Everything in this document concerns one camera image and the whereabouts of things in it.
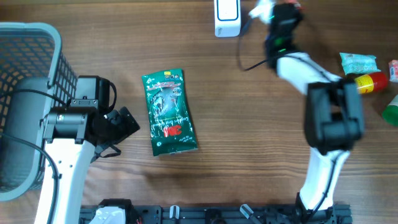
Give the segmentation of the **green 3M gloves package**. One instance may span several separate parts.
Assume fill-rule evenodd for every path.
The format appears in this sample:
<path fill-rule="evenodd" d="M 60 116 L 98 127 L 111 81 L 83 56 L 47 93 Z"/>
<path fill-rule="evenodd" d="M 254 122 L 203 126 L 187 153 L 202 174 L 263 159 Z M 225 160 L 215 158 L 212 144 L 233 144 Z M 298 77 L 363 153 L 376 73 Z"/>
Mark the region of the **green 3M gloves package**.
<path fill-rule="evenodd" d="M 197 150 L 183 70 L 175 68 L 144 75 L 142 83 L 153 156 Z"/>

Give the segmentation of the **white teal pouch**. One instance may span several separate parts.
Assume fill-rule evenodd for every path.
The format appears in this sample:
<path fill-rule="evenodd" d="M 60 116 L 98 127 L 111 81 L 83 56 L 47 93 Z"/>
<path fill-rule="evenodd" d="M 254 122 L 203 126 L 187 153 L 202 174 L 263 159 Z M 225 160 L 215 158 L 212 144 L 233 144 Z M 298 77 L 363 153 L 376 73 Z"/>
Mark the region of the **white teal pouch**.
<path fill-rule="evenodd" d="M 380 72 L 374 55 L 348 54 L 340 52 L 340 57 L 345 75 Z"/>

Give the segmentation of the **red sauce bottle green cap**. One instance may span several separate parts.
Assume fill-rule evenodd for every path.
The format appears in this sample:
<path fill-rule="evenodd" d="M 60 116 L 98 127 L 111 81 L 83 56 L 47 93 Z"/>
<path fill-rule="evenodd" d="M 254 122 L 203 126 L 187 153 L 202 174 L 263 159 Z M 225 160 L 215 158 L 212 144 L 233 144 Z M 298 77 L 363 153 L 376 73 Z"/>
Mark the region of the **red sauce bottle green cap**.
<path fill-rule="evenodd" d="M 360 77 L 355 78 L 354 81 L 357 84 L 360 94 L 367 94 L 374 91 L 383 90 L 389 82 L 385 74 L 382 72 L 361 75 Z"/>

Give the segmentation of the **green lid spice jar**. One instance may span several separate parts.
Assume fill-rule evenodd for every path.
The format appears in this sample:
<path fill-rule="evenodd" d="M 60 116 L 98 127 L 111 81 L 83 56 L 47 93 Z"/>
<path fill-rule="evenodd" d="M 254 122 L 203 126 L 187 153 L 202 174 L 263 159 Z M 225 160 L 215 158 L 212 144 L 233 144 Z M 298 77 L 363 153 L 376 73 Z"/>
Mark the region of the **green lid spice jar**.
<path fill-rule="evenodd" d="M 382 117 L 387 123 L 398 126 L 398 95 L 386 106 L 382 112 Z"/>

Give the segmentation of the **small red tissue packet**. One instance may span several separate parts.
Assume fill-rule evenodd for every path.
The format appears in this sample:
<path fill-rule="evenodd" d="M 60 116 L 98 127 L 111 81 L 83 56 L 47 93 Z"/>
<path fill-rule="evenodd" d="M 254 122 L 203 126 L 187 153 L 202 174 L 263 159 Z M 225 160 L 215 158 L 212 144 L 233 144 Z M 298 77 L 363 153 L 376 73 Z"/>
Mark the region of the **small red tissue packet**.
<path fill-rule="evenodd" d="M 389 73 L 391 82 L 397 83 L 398 82 L 398 60 L 391 60 L 389 62 Z"/>

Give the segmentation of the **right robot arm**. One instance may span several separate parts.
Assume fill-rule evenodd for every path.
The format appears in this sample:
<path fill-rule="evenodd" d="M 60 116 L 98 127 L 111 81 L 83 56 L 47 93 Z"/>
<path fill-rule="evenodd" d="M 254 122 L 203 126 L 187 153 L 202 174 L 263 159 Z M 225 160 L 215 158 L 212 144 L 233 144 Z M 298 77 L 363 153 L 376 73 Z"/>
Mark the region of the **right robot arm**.
<path fill-rule="evenodd" d="M 340 172 L 364 134 L 362 101 L 354 81 L 328 72 L 295 47 L 293 32 L 303 19 L 296 4 L 271 2 L 267 12 L 269 66 L 305 96 L 304 134 L 310 159 L 298 205 L 304 220 L 310 220 L 333 206 Z"/>

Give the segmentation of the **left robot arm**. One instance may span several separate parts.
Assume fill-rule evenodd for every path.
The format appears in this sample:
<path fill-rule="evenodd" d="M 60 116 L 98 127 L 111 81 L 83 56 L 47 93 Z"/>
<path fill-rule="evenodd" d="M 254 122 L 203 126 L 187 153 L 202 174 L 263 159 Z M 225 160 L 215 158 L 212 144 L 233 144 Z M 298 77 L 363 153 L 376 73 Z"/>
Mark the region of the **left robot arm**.
<path fill-rule="evenodd" d="M 46 157 L 36 223 L 77 223 L 88 168 L 108 148 L 139 130 L 129 110 L 114 108 L 117 95 L 111 81 L 98 76 L 78 78 L 75 96 L 54 107 L 44 121 Z"/>

